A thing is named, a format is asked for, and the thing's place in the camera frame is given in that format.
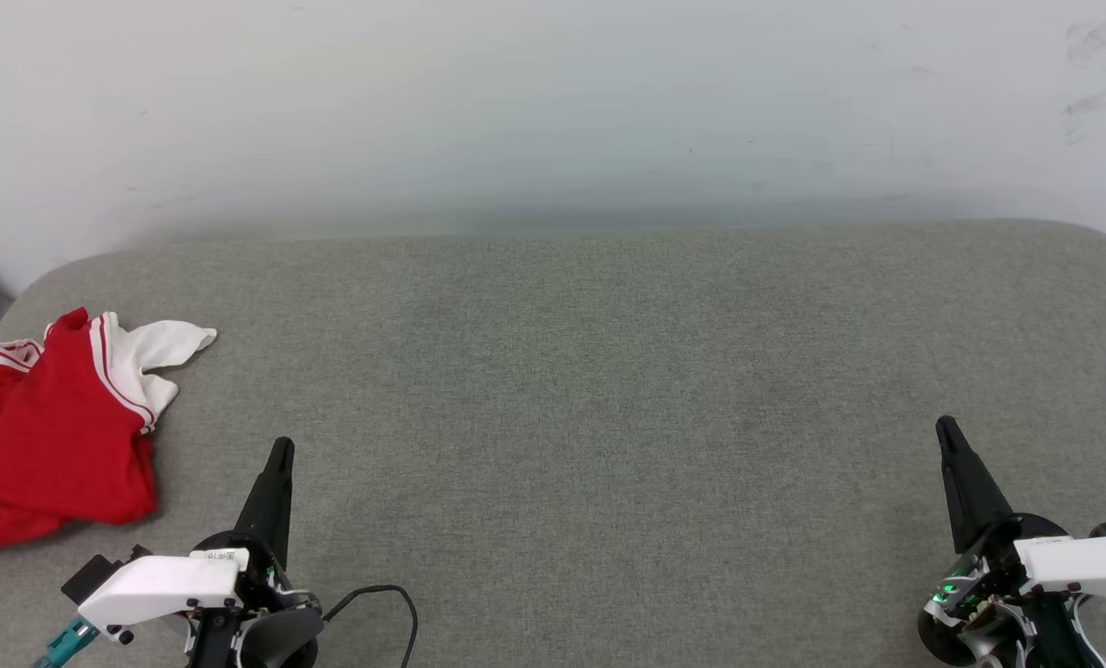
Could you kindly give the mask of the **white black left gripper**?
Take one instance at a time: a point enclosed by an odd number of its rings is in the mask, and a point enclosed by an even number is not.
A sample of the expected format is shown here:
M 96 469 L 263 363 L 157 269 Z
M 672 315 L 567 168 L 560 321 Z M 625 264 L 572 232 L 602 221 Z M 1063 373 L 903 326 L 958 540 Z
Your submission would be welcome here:
M 79 571 L 79 617 L 111 641 L 135 626 L 171 623 L 189 667 L 312 667 L 324 630 L 319 597 L 291 586 L 291 473 L 295 443 L 276 437 L 234 530 L 185 557 L 135 546 L 131 559 L 91 559 Z

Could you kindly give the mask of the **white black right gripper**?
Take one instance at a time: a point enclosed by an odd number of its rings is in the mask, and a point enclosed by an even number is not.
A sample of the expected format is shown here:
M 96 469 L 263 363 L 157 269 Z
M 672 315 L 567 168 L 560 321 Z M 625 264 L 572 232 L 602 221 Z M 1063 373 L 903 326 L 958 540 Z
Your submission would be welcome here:
M 1106 601 L 1106 521 L 1071 537 L 1015 513 L 954 417 L 935 422 L 953 566 L 918 616 L 920 641 L 956 667 L 1106 667 L 1082 608 Z

